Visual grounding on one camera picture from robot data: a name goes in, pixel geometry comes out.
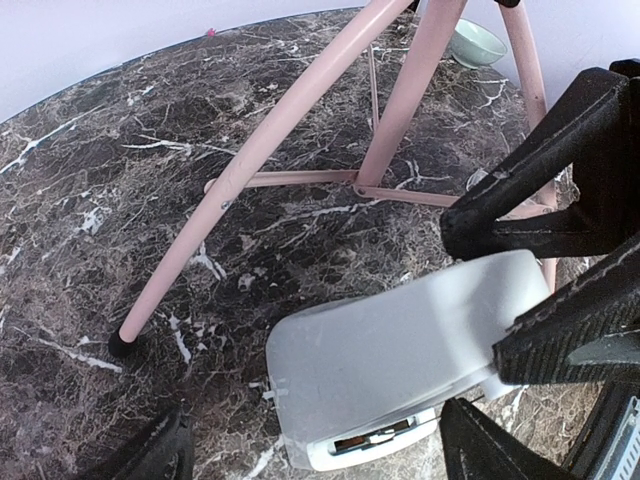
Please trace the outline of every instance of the marble tabletop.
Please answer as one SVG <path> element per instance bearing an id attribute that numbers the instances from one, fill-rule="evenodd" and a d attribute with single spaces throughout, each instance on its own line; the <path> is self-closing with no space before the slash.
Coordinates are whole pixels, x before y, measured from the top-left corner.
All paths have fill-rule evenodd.
<path id="1" fill-rule="evenodd" d="M 443 478 L 438 435 L 344 471 L 294 470 L 263 397 L 264 345 L 281 318 L 452 263 L 440 209 L 367 201 L 342 185 L 246 190 L 154 314 L 140 352 L 117 361 L 105 344 L 205 183 L 353 15 L 203 37 L 0 125 L 0 477 L 72 478 L 184 402 L 196 479 Z M 407 15 L 375 43 L 383 105 L 413 28 Z M 510 82 L 443 59 L 384 183 L 462 194 L 525 131 Z M 357 168 L 371 136 L 363 55 L 265 168 Z M 559 461 L 595 393 L 543 387 L 480 404 Z"/>

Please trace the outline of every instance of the pink rod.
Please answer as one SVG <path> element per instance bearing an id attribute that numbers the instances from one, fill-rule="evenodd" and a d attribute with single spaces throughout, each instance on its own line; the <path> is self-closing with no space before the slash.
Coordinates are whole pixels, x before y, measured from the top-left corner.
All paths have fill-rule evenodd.
<path id="1" fill-rule="evenodd" d="M 396 190 L 392 188 L 380 187 L 355 187 L 358 195 L 364 198 L 375 198 L 376 200 L 396 200 L 399 202 L 417 203 L 432 207 L 448 208 L 460 197 L 453 195 L 441 195 L 439 193 L 411 192 L 409 190 Z M 510 218 L 529 218 L 549 213 L 546 205 L 518 205 L 510 213 Z"/>
<path id="2" fill-rule="evenodd" d="M 389 97 L 356 184 L 375 187 L 409 128 L 466 0 L 430 0 Z"/>
<path id="3" fill-rule="evenodd" d="M 258 172 L 247 183 L 246 188 L 277 187 L 283 185 L 305 185 L 308 183 L 353 183 L 357 170 L 308 170 L 296 172 Z M 209 180 L 204 186 L 207 193 L 217 178 Z"/>
<path id="4" fill-rule="evenodd" d="M 320 97 L 411 0 L 372 0 L 307 68 L 249 137 L 191 215 L 120 327 L 133 342 L 224 212 Z"/>
<path id="5" fill-rule="evenodd" d="M 369 44 L 367 50 L 367 57 L 369 60 L 369 82 L 371 82 L 371 110 L 373 117 L 373 132 L 378 131 L 378 125 L 380 124 L 380 105 L 378 103 L 378 79 L 376 73 L 376 57 L 373 51 L 373 45 Z"/>
<path id="6" fill-rule="evenodd" d="M 522 85 L 529 127 L 533 130 L 547 114 L 544 82 L 538 52 L 531 32 L 524 2 L 515 8 L 500 6 L 509 40 L 513 47 L 513 55 L 518 68 L 518 76 Z M 555 181 L 551 180 L 539 192 L 540 201 L 549 207 L 558 208 Z M 551 291 L 556 285 L 556 259 L 547 258 L 542 261 L 542 271 Z"/>

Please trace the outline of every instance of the white wall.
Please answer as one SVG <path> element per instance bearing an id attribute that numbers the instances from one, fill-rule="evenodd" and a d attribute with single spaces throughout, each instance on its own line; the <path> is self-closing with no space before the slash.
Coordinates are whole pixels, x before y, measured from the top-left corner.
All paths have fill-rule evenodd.
<path id="1" fill-rule="evenodd" d="M 5 0 L 0 2 L 0 122 L 124 61 L 218 31 L 367 0 Z M 530 0 L 549 100 L 583 68 L 640 56 L 640 0 Z M 464 16 L 506 40 L 492 0 Z M 497 64 L 516 79 L 513 58 Z"/>

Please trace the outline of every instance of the white device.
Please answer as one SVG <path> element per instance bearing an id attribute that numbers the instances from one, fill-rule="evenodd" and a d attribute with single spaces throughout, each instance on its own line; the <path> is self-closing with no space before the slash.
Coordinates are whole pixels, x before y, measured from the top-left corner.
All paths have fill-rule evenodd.
<path id="1" fill-rule="evenodd" d="M 507 393 L 491 347 L 548 296 L 520 250 L 283 319 L 266 353 L 290 463 L 326 471 L 375 460 L 433 433 L 444 400 L 478 384 L 490 398 Z"/>

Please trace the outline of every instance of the black plastic part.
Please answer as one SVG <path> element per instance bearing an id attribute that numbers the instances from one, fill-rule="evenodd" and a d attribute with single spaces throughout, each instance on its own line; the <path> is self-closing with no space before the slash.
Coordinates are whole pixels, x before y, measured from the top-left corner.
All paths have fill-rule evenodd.
<path id="1" fill-rule="evenodd" d="M 499 3 L 503 7 L 513 8 L 517 7 L 520 4 L 520 0 L 494 0 L 496 3 Z"/>
<path id="2" fill-rule="evenodd" d="M 562 467 L 578 478 L 595 478 L 620 427 L 629 401 L 640 397 L 640 385 L 608 382 L 571 447 Z"/>
<path id="3" fill-rule="evenodd" d="M 637 234 L 516 318 L 493 346 L 495 365 L 504 382 L 521 385 L 638 378 L 639 318 Z"/>
<path id="4" fill-rule="evenodd" d="M 609 70 L 629 78 L 640 77 L 640 59 L 618 60 L 609 66 Z"/>
<path id="5" fill-rule="evenodd" d="M 107 461 L 76 480 L 151 480 L 165 478 L 171 462 L 175 480 L 193 477 L 191 420 L 174 407 L 149 423 Z"/>
<path id="6" fill-rule="evenodd" d="M 463 260 L 521 248 L 539 258 L 604 255 L 640 230 L 639 81 L 581 72 L 522 145 L 442 215 L 447 252 Z M 497 221 L 571 164 L 577 202 Z"/>
<path id="7" fill-rule="evenodd" d="M 126 358 L 131 355 L 138 346 L 138 339 L 128 343 L 120 338 L 120 327 L 109 337 L 109 353 L 115 358 Z"/>
<path id="8" fill-rule="evenodd" d="M 447 400 L 440 434 L 449 480 L 569 480 L 466 400 Z"/>

